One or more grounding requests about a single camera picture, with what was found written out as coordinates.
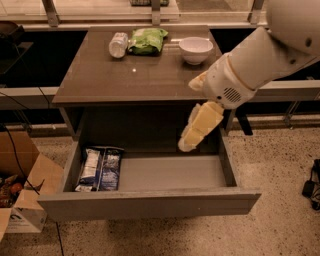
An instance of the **green bag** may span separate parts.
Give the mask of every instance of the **green bag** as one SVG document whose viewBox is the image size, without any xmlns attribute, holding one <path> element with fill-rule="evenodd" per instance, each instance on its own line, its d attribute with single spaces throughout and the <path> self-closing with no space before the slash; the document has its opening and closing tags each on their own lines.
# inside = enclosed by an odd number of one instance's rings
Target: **green bag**
<svg viewBox="0 0 320 256">
<path fill-rule="evenodd" d="M 168 32 L 161 28 L 141 28 L 132 32 L 128 51 L 136 55 L 159 53 L 162 49 L 163 38 Z"/>
</svg>

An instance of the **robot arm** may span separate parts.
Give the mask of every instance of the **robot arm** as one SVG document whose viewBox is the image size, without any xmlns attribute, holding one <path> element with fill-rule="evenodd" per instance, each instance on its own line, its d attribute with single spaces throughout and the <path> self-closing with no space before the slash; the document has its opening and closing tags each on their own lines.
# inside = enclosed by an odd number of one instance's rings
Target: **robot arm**
<svg viewBox="0 0 320 256">
<path fill-rule="evenodd" d="M 223 109 L 239 107 L 270 81 L 320 60 L 318 10 L 318 0 L 270 0 L 269 30 L 258 27 L 206 72 L 190 81 L 189 86 L 201 90 L 209 100 L 210 108 L 198 105 L 192 112 L 179 141 L 182 151 L 194 149 L 219 124 Z M 202 121 L 210 118 L 215 121 Z"/>
</svg>

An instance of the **drawer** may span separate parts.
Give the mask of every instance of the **drawer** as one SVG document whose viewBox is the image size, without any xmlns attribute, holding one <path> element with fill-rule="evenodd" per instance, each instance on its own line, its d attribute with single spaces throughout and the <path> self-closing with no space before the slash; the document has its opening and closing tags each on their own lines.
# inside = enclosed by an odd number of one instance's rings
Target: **drawer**
<svg viewBox="0 0 320 256">
<path fill-rule="evenodd" d="M 241 188 L 221 127 L 195 152 L 179 152 L 177 142 L 193 106 L 85 108 L 60 192 L 41 195 L 40 205 L 56 221 L 247 214 L 260 192 Z M 73 192 L 85 145 L 124 148 L 118 191 Z"/>
</svg>

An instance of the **speckled floor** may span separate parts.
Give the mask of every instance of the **speckled floor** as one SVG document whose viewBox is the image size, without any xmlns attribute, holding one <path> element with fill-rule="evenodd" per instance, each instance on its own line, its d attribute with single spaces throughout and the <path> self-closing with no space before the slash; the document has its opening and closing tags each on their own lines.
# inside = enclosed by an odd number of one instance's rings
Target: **speckled floor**
<svg viewBox="0 0 320 256">
<path fill-rule="evenodd" d="M 262 191 L 248 215 L 59 223 L 64 255 L 319 255 L 320 212 L 301 195 L 320 158 L 319 117 L 293 130 L 267 123 L 228 138 L 242 186 Z M 69 137 L 33 141 L 64 165 Z M 6 234 L 0 255 L 61 255 L 55 222 L 41 234 Z"/>
</svg>

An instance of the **cabinet top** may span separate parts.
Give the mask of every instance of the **cabinet top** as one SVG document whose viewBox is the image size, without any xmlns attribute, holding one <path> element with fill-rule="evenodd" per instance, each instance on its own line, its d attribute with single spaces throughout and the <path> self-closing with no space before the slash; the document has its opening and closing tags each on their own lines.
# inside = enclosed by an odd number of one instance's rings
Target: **cabinet top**
<svg viewBox="0 0 320 256">
<path fill-rule="evenodd" d="M 191 79 L 207 70 L 219 55 L 207 26 L 163 26 L 169 32 L 156 56 L 126 54 L 113 58 L 108 49 L 116 32 L 132 27 L 92 28 L 88 31 L 76 57 L 53 99 L 57 106 L 110 104 L 143 101 L 203 100 L 202 93 L 189 88 Z M 179 41 L 185 37 L 205 37 L 215 50 L 200 65 L 182 59 Z"/>
</svg>

